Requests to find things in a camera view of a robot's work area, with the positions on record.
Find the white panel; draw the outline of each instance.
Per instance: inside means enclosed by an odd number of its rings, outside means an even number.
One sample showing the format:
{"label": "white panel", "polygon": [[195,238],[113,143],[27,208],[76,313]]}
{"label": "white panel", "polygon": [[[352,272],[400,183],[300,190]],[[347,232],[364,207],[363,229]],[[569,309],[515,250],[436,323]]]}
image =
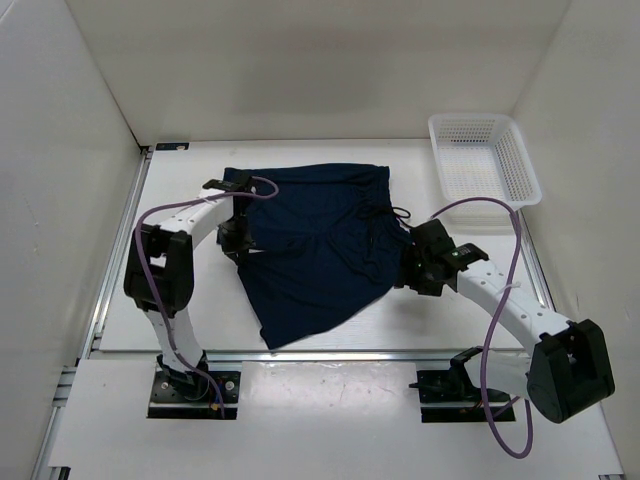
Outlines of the white panel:
{"label": "white panel", "polygon": [[[422,424],[410,363],[243,365],[238,419],[150,420],[149,362],[82,362],[51,455],[70,480],[585,480],[620,473],[598,407],[562,425],[534,414],[525,460],[484,424]],[[523,409],[500,431],[514,447]]]}
{"label": "white panel", "polygon": [[640,2],[574,0],[517,109],[545,192],[527,210],[560,310],[605,331],[605,413],[640,478]]}
{"label": "white panel", "polygon": [[139,154],[62,0],[0,1],[0,478],[28,478]]}
{"label": "white panel", "polygon": [[[428,140],[339,140],[193,143],[189,150],[155,152],[140,200],[138,215],[163,204],[194,198],[210,178],[224,168],[292,167],[314,163],[353,162],[388,165],[391,199],[409,209],[419,225],[444,205],[433,150]],[[150,217],[156,222],[170,213]],[[449,233],[459,244],[473,242],[504,272],[515,244],[513,233]],[[200,345],[207,350],[266,350],[259,323],[236,273],[215,235],[195,252],[196,286],[189,313]],[[124,265],[111,300],[103,350],[158,350],[158,341],[145,315],[122,288]],[[517,281],[531,291],[524,265]],[[445,288],[441,298],[419,296],[408,288],[391,290],[352,319],[330,332],[295,342],[285,350],[348,349],[466,349],[482,343],[489,315],[471,301]],[[520,345],[504,329],[496,330],[495,346]]]}
{"label": "white panel", "polygon": [[568,0],[68,0],[134,133],[421,138],[510,113]]}

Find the folded clothing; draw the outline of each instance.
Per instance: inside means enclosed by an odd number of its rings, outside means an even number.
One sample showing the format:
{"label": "folded clothing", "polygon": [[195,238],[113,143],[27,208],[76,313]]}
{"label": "folded clothing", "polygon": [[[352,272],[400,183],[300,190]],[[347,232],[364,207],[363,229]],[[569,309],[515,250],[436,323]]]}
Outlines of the folded clothing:
{"label": "folded clothing", "polygon": [[[388,167],[245,171],[280,188],[275,198],[248,206],[258,251],[238,266],[269,349],[326,332],[389,291],[411,238],[391,210]],[[227,168],[224,179],[238,172]],[[257,185],[257,193],[270,188]]]}

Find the fabric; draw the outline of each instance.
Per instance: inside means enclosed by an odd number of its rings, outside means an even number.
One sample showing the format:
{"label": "fabric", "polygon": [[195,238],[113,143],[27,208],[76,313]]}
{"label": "fabric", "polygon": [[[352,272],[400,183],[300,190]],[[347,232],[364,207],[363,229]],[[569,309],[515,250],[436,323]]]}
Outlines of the fabric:
{"label": "fabric", "polygon": [[[269,349],[336,327],[393,286],[411,239],[390,208],[388,167],[247,171],[280,188],[247,208],[260,251],[238,266]],[[224,179],[237,172],[227,168]],[[270,187],[257,189],[267,194]]]}

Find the basket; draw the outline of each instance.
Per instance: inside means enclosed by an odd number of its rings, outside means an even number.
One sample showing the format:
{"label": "basket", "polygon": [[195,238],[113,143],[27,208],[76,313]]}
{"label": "basket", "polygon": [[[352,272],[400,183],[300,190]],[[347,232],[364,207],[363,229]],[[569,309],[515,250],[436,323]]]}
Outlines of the basket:
{"label": "basket", "polygon": [[[442,114],[429,118],[442,193],[453,202],[468,197],[503,200],[514,210],[542,199],[538,179],[515,121],[506,115]],[[499,205],[477,202],[449,210],[466,225],[505,225]]]}

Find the purple cable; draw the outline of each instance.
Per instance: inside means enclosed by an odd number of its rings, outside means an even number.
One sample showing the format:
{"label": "purple cable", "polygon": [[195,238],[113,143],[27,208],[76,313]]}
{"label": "purple cable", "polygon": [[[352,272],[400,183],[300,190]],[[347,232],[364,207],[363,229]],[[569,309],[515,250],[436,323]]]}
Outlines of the purple cable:
{"label": "purple cable", "polygon": [[222,418],[225,418],[224,403],[222,401],[222,393],[220,392],[220,388],[216,384],[216,381],[208,373],[203,372],[202,370],[199,370],[195,366],[191,365],[187,361],[187,359],[184,358],[182,354],[177,351],[178,347],[176,346],[176,341],[173,335],[173,329],[171,328],[171,324],[169,323],[169,315],[167,314],[167,310],[164,308],[162,299],[160,298],[160,292],[158,291],[156,282],[153,280],[153,274],[151,273],[151,269],[149,268],[149,264],[147,263],[147,258],[144,254],[144,248],[142,247],[142,224],[144,223],[147,217],[149,217],[150,215],[156,212],[161,212],[162,210],[169,210],[171,208],[192,207],[194,205],[199,205],[201,203],[219,200],[225,197],[247,197],[247,198],[253,198],[254,200],[269,200],[270,198],[275,197],[280,192],[280,190],[278,189],[278,186],[269,179],[262,178],[262,177],[253,177],[253,179],[271,185],[271,187],[273,187],[273,192],[270,193],[269,195],[256,195],[255,193],[248,193],[248,192],[224,192],[224,193],[219,193],[218,195],[211,195],[210,197],[188,200],[186,202],[168,203],[166,205],[160,205],[158,207],[153,207],[152,209],[144,212],[138,219],[138,222],[136,223],[135,229],[133,231],[133,235],[136,241],[136,250],[138,252],[138,257],[140,258],[140,264],[142,265],[144,276],[147,279],[147,282],[149,283],[149,289],[151,290],[151,295],[153,295],[153,300],[156,302],[158,311],[160,312],[160,315],[162,316],[162,320],[164,321],[164,326],[167,329],[167,338],[169,339],[169,346],[171,346],[171,350],[173,350],[173,353],[175,354],[176,358],[180,361],[180,363],[182,363],[182,365],[187,367],[193,373],[201,376],[209,384],[211,384],[211,386],[213,387],[213,390],[216,392],[216,398],[218,399],[218,403],[220,404],[220,414]]}
{"label": "purple cable", "polygon": [[[458,200],[453,202],[446,207],[438,210],[434,213],[431,218],[435,218],[443,212],[446,212],[450,208],[456,207],[463,203],[469,202],[492,202],[502,207],[506,208],[509,212],[509,218],[511,219],[511,224],[513,225],[513,230],[516,234],[516,248],[513,252],[513,258],[511,260],[511,266],[509,267],[509,273],[507,274],[507,285],[511,285],[513,283],[513,275],[516,271],[516,265],[518,262],[518,257],[520,256],[520,242],[522,240],[522,227],[520,225],[520,220],[518,219],[518,215],[516,212],[505,202],[502,200],[498,200],[496,198],[490,197],[471,197],[465,198],[464,200]],[[509,292],[511,291],[511,287],[508,286],[505,288],[504,293],[502,294],[502,298],[498,303],[495,313],[493,314],[493,318],[491,319],[491,323],[489,323],[489,328],[487,329],[487,335],[484,339],[484,344],[482,346],[482,354],[480,357],[480,397],[482,398],[482,408],[484,409],[484,415],[487,419],[487,423],[489,424],[489,428],[491,429],[491,433],[495,437],[496,441],[500,444],[502,449],[511,455],[513,458],[522,459],[525,458],[531,453],[531,448],[533,447],[533,419],[531,417],[531,404],[529,400],[525,400],[525,411],[527,416],[527,443],[524,447],[524,450],[521,452],[516,452],[512,450],[506,442],[500,436],[500,432],[498,432],[498,427],[494,421],[494,416],[491,413],[491,407],[489,406],[489,394],[487,392],[487,361],[489,360],[489,349],[491,348],[491,339],[493,338],[493,333],[498,325],[498,320],[500,319],[500,315],[504,310],[504,306],[509,300]]]}

